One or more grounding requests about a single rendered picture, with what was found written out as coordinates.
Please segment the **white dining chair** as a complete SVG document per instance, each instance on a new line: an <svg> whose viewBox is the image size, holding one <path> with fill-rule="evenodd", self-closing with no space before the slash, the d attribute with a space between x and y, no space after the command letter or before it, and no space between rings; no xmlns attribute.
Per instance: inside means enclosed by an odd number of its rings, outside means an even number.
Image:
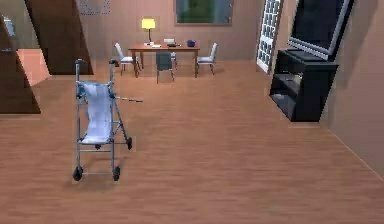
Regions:
<svg viewBox="0 0 384 224"><path fill-rule="evenodd" d="M217 43L212 44L211 53L209 56L198 56L197 57L197 66L200 65L209 65L211 73L214 74L214 63L216 60L216 54L217 54Z"/></svg>
<svg viewBox="0 0 384 224"><path fill-rule="evenodd" d="M135 71L135 75L138 76L139 75L139 72L141 71L141 67L140 67L140 57L137 56L136 59L133 59L132 56L125 56L123 54L123 51L122 51L122 48L120 46L120 44L118 42L116 42L114 44L114 47L117 51L117 54L119 56L119 59L120 59L120 63L125 67L127 64L133 64L134 65L134 71Z"/></svg>

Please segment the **grey dining chair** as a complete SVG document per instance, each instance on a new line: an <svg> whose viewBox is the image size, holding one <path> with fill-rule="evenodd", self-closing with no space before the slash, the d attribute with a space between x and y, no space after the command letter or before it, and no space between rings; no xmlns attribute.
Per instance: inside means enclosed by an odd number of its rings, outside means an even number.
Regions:
<svg viewBox="0 0 384 224"><path fill-rule="evenodd" d="M161 71L169 71L171 78L174 78L171 53L166 51L156 52L156 82L159 82Z"/></svg>

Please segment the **brown wooden dining table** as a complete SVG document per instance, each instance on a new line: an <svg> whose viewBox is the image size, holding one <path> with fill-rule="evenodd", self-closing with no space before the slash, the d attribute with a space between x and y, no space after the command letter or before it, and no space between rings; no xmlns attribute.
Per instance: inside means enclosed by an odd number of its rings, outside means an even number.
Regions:
<svg viewBox="0 0 384 224"><path fill-rule="evenodd" d="M197 68L197 57L199 53L199 47L187 47L187 46L176 46L168 47L165 43L162 43L160 47L153 47L150 45L136 44L133 47L129 48L133 58L134 72L135 77L139 76L139 69L144 66L143 55L146 52L156 52L156 51L169 51L169 52L192 52L194 54L194 77L197 77L198 68Z"/></svg>

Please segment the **white folding stroller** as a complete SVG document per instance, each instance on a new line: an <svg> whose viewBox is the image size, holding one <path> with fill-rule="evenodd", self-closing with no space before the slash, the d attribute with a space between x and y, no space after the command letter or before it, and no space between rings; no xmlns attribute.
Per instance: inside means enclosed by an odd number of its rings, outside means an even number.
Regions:
<svg viewBox="0 0 384 224"><path fill-rule="evenodd" d="M114 181L120 179L121 168L115 165L115 136L122 131L124 144L129 150L133 147L133 140L127 135L122 121L117 100L124 100L114 91L114 68L119 66L115 59L109 60L110 78L106 83L85 81L80 79L80 67L84 60L75 61L76 86L76 167L72 178L80 181L85 172L81 166L82 145L93 146L94 153L109 153L111 170Z"/></svg>

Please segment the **yellow table lamp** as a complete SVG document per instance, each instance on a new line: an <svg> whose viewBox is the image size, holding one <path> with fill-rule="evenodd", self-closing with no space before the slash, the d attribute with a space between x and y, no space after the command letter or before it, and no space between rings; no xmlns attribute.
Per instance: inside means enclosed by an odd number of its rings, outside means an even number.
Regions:
<svg viewBox="0 0 384 224"><path fill-rule="evenodd" d="M143 18L141 20L141 27L148 31L148 44L151 44L151 30L156 28L155 20L153 18Z"/></svg>

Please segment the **dark framed window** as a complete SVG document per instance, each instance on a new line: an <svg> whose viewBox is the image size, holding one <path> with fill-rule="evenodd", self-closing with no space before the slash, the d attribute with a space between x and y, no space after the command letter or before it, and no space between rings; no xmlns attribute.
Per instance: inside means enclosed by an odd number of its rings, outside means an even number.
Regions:
<svg viewBox="0 0 384 224"><path fill-rule="evenodd" d="M176 23L231 25L233 0L175 0Z"/></svg>

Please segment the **white glazed door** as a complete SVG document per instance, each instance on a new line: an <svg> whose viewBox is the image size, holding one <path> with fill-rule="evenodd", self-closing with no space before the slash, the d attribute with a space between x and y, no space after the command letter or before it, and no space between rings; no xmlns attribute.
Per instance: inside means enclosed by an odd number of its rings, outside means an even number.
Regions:
<svg viewBox="0 0 384 224"><path fill-rule="evenodd" d="M283 0L265 0L264 3L256 62L265 73L271 69L282 7Z"/></svg>

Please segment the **black television stand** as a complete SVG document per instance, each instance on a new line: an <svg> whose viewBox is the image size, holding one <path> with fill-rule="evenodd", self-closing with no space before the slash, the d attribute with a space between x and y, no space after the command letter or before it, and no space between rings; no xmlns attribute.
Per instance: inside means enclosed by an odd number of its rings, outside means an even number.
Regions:
<svg viewBox="0 0 384 224"><path fill-rule="evenodd" d="M290 121L318 122L337 68L302 50L279 50L269 96Z"/></svg>

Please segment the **black flat television set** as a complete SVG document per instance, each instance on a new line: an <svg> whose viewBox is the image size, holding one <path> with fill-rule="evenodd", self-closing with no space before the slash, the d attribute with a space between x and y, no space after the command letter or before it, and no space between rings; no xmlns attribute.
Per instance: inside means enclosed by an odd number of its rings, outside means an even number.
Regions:
<svg viewBox="0 0 384 224"><path fill-rule="evenodd" d="M297 0L288 44L334 61L354 0Z"/></svg>

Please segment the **dark brown room door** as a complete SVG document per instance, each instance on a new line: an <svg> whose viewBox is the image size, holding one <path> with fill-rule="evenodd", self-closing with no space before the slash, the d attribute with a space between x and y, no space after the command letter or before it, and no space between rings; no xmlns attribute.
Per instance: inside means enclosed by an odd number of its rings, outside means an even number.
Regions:
<svg viewBox="0 0 384 224"><path fill-rule="evenodd" d="M75 61L83 59L80 73L93 75L76 0L24 0L48 71L75 75Z"/></svg>
<svg viewBox="0 0 384 224"><path fill-rule="evenodd" d="M40 114L31 85L0 14L0 114Z"/></svg>

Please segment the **dotted wall picture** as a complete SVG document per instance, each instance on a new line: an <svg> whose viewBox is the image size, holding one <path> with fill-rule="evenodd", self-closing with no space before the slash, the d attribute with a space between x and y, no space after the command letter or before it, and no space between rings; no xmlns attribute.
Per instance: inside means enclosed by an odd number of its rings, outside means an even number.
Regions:
<svg viewBox="0 0 384 224"><path fill-rule="evenodd" d="M80 15L108 15L111 13L110 0L76 0Z"/></svg>

